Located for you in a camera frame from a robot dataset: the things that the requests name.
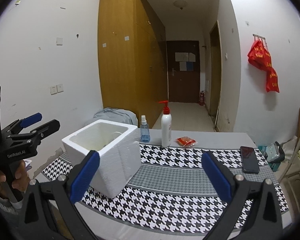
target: red pump head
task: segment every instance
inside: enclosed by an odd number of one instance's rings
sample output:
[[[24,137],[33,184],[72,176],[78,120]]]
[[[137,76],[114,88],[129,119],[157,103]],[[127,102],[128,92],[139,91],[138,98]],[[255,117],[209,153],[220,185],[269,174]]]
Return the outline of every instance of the red pump head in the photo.
[[[165,104],[164,108],[163,108],[163,114],[170,114],[170,109],[168,107],[168,100],[165,101],[160,101],[159,104]]]

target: black and white houndstooth pattern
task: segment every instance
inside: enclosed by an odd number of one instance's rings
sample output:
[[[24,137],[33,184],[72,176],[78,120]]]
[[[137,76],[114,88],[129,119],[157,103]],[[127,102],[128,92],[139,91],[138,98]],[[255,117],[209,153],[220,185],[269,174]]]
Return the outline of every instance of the black and white houndstooth pattern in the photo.
[[[43,173],[51,180],[61,174],[68,174],[72,165],[56,159]],[[288,210],[288,205],[280,186],[275,187],[280,211]],[[217,196],[177,196],[155,193],[126,186],[117,197],[109,199],[89,187],[82,201],[118,220],[141,227],[178,233],[206,234],[219,219],[226,203]],[[235,225],[241,228],[247,218],[251,201],[247,200]]]
[[[241,168],[240,150],[210,150],[199,148],[162,148],[155,145],[140,144],[141,162],[164,166],[202,168],[201,156],[212,152],[218,161],[228,168]],[[255,149],[259,166],[268,165],[258,149]]]

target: sleeve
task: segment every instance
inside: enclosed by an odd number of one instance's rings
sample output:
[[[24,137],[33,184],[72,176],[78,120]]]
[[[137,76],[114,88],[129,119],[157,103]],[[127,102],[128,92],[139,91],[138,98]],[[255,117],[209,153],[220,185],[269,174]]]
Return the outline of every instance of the sleeve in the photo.
[[[14,225],[15,227],[18,227],[19,214],[13,208],[12,204],[8,199],[3,199],[0,197],[0,213],[10,224]]]

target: blue liquid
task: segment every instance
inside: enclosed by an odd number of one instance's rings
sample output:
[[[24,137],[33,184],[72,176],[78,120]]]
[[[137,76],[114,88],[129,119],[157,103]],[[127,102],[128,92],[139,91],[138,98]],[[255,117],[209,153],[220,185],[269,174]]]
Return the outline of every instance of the blue liquid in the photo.
[[[150,142],[150,132],[148,124],[140,125],[141,141]]]

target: metal screw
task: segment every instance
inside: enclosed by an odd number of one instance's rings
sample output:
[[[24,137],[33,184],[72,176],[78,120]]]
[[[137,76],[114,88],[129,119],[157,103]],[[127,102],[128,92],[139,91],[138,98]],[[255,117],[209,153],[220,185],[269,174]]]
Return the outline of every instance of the metal screw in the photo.
[[[237,174],[237,175],[235,176],[235,179],[236,179],[237,181],[243,181],[243,180],[244,180],[244,176],[243,176],[242,174]]]
[[[58,177],[58,180],[59,180],[59,181],[65,181],[66,178],[67,178],[67,176],[64,175],[64,174],[62,174],[62,175],[60,175],[60,176]]]
[[[271,179],[265,179],[265,183],[268,184],[268,185],[271,185],[272,184],[272,180]]]
[[[29,184],[31,186],[35,185],[37,183],[37,180],[36,179],[31,179],[31,181],[29,181]]]

